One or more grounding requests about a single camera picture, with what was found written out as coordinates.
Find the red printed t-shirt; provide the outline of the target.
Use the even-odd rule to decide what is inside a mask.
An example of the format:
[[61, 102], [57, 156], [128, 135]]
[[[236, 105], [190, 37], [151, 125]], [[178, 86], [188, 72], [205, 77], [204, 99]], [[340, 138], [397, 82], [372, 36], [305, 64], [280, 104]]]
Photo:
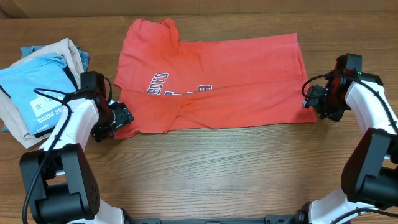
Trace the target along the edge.
[[130, 26], [114, 84], [134, 121], [118, 139], [176, 129], [313, 123], [296, 34], [182, 42], [173, 19]]

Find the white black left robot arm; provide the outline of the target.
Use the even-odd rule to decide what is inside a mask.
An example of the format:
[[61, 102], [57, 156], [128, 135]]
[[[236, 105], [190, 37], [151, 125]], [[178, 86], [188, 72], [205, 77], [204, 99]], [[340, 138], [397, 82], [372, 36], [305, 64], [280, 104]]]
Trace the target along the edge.
[[84, 153], [90, 137], [114, 138], [134, 119], [124, 103], [112, 101], [109, 82], [96, 71], [82, 73], [80, 88], [62, 93], [63, 112], [49, 138], [21, 156], [23, 223], [29, 213], [36, 223], [132, 223], [127, 211], [101, 199]]

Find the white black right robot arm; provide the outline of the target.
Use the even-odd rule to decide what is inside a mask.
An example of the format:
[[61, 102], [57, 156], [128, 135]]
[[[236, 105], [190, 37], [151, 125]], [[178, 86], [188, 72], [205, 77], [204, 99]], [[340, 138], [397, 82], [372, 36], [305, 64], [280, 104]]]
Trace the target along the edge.
[[338, 122], [351, 110], [362, 137], [346, 162], [340, 187], [326, 197], [306, 203], [287, 223], [350, 223], [364, 213], [397, 217], [388, 208], [397, 206], [397, 116], [386, 100], [378, 75], [362, 71], [363, 58], [340, 55], [335, 67], [322, 77], [325, 86], [302, 87], [304, 108], [313, 108], [320, 119]]

